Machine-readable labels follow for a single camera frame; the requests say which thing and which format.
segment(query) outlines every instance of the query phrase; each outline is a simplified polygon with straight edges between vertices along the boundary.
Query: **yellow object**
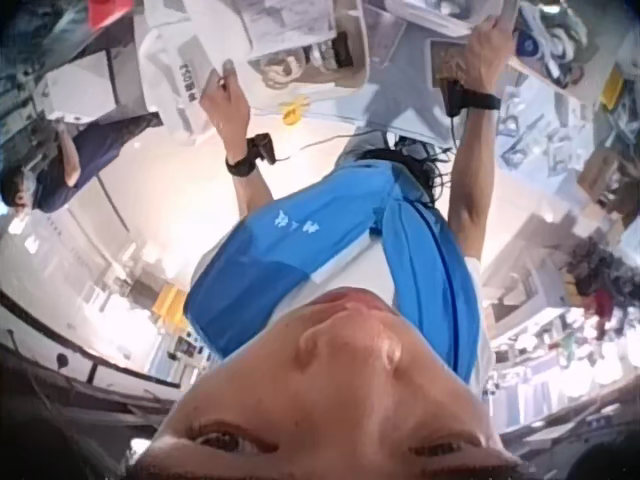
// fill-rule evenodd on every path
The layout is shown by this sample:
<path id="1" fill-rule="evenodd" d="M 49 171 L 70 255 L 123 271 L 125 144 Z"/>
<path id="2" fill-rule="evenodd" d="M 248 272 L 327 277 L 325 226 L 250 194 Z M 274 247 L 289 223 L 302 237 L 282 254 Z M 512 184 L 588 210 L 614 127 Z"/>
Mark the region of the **yellow object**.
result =
<path id="1" fill-rule="evenodd" d="M 182 313 L 186 299 L 187 292 L 175 285 L 166 284 L 162 287 L 151 310 L 162 318 L 162 326 L 167 331 L 181 334 L 187 330 L 189 323 Z"/>
<path id="2" fill-rule="evenodd" d="M 615 107 L 616 102 L 620 97 L 623 85 L 624 78 L 622 77 L 622 73 L 617 66 L 614 66 L 613 70 L 611 70 L 611 73 L 609 74 L 609 78 L 607 78 L 607 83 L 604 84 L 602 94 L 600 94 L 600 101 L 609 110 L 612 110 L 613 107 Z"/>
<path id="3" fill-rule="evenodd" d="M 301 95 L 291 103 L 282 105 L 282 122 L 292 127 L 302 119 L 302 115 L 309 108 L 309 98 Z"/>

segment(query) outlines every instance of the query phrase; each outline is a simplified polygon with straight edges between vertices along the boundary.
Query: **cardboard box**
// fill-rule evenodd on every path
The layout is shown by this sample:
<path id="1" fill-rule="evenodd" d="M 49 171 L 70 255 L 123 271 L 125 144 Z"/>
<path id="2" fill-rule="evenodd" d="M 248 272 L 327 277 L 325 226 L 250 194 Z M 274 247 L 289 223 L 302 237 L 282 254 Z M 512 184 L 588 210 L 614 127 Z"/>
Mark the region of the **cardboard box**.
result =
<path id="1" fill-rule="evenodd" d="M 618 154 L 609 148 L 597 148 L 578 175 L 578 185 L 596 202 L 606 191 L 609 179 L 618 169 Z"/>

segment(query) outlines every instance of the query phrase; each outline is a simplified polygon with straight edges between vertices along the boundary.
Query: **black wristband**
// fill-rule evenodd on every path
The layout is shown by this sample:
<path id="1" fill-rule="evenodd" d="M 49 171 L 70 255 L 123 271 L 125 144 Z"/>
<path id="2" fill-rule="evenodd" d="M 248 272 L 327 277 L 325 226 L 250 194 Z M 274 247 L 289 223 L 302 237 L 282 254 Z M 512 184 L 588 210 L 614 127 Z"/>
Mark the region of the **black wristband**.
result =
<path id="1" fill-rule="evenodd" d="M 256 161 L 258 157 L 256 156 L 255 148 L 252 148 L 251 140 L 247 140 L 247 155 L 240 161 L 234 163 L 233 165 L 229 163 L 229 159 L 225 159 L 225 163 L 227 164 L 227 170 L 234 177 L 245 178 L 253 173 L 256 169 Z"/>
<path id="2" fill-rule="evenodd" d="M 247 155 L 234 165 L 226 159 L 227 170 L 234 177 L 248 177 L 256 169 L 259 159 L 265 160 L 269 165 L 274 165 L 277 161 L 273 150 L 273 140 L 268 133 L 259 133 L 255 137 L 247 139 Z"/>
<path id="3" fill-rule="evenodd" d="M 465 88 L 459 81 L 442 79 L 440 83 L 447 116 L 457 117 L 463 108 L 500 110 L 500 99 L 490 93 Z"/>

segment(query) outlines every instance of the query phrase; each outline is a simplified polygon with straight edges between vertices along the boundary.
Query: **yellow label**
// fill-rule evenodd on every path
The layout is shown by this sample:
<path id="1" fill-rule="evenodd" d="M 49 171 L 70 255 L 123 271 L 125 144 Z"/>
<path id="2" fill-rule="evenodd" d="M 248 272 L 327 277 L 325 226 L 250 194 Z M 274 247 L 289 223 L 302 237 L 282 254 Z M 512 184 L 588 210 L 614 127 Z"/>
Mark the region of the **yellow label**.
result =
<path id="1" fill-rule="evenodd" d="M 309 108 L 309 98 L 299 96 L 293 102 L 282 106 L 282 122 L 291 127 L 302 119 L 303 113 Z"/>

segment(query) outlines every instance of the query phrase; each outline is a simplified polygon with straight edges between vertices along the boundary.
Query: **dark blue shirt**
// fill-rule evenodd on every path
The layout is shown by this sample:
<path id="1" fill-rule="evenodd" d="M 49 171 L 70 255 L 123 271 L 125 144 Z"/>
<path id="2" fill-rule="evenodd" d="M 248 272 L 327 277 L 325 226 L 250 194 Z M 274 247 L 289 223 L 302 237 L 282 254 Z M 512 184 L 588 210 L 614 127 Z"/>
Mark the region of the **dark blue shirt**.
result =
<path id="1" fill-rule="evenodd" d="M 34 207 L 45 213 L 61 209 L 93 177 L 114 161 L 128 140 L 122 135 L 119 122 L 107 125 L 92 124 L 73 139 L 78 150 L 80 177 L 73 187 L 64 178 L 62 152 L 54 157 L 47 168 L 38 174 L 38 190 Z"/>

